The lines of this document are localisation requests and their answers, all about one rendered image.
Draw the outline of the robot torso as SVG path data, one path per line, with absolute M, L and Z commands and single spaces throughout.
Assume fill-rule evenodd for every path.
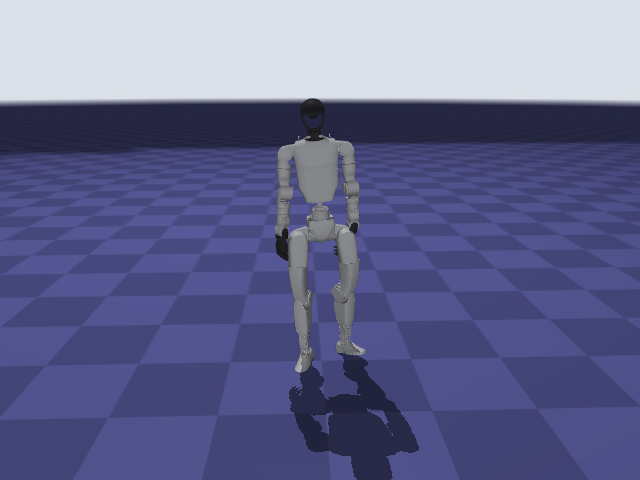
M 320 141 L 295 141 L 294 160 L 298 187 L 306 203 L 318 203 L 306 217 L 308 242 L 335 239 L 335 220 L 323 202 L 333 201 L 338 188 L 338 146 L 334 138 Z

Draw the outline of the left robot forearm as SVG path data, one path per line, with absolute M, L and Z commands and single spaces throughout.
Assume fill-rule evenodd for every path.
M 359 183 L 358 183 L 359 185 Z M 360 191 L 360 187 L 359 187 Z M 355 195 L 349 195 L 345 197 L 345 202 L 347 205 L 347 226 L 351 227 L 351 224 L 356 222 L 358 224 L 358 228 L 360 226 L 359 223 L 359 193 Z M 357 229 L 358 229 L 357 228 Z

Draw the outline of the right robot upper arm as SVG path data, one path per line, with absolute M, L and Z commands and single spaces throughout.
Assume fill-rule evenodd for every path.
M 294 145 L 283 146 L 278 151 L 277 179 L 281 191 L 280 200 L 293 199 L 293 187 L 290 187 L 291 165 L 288 161 L 294 157 Z

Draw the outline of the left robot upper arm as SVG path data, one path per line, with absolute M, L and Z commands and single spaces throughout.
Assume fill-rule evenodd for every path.
M 355 180 L 356 164 L 354 147 L 348 141 L 336 141 L 336 143 L 338 146 L 338 154 L 343 156 L 343 160 L 341 160 L 344 177 L 342 192 L 347 196 L 358 194 L 359 185 Z

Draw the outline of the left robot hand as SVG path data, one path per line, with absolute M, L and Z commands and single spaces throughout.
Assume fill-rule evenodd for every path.
M 353 233 L 357 233 L 357 228 L 358 228 L 358 224 L 356 222 L 351 224 L 351 227 L 349 230 L 351 230 Z M 337 248 L 337 246 L 334 246 L 334 248 Z M 338 256 L 338 252 L 337 249 L 335 249 L 334 251 L 336 251 L 334 254 L 336 254 Z

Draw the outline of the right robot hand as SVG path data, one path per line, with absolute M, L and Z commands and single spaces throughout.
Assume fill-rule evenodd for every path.
M 276 253 L 284 260 L 288 261 L 288 244 L 286 239 L 288 238 L 288 229 L 284 228 L 282 231 L 282 237 L 276 235 Z

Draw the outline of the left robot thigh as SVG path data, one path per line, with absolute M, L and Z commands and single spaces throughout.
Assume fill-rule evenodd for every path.
M 337 302 L 348 300 L 353 293 L 359 276 L 360 259 L 355 234 L 346 225 L 335 224 L 335 242 L 338 252 L 340 283 L 331 292 Z

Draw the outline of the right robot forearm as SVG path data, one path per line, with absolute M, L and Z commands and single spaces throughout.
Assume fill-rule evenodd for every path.
M 277 207 L 277 219 L 276 219 L 276 227 L 275 234 L 282 237 L 282 231 L 284 228 L 288 229 L 290 224 L 289 220 L 289 208 L 290 203 L 286 200 L 280 200 L 280 187 L 277 190 L 277 199 L 276 199 L 276 207 Z

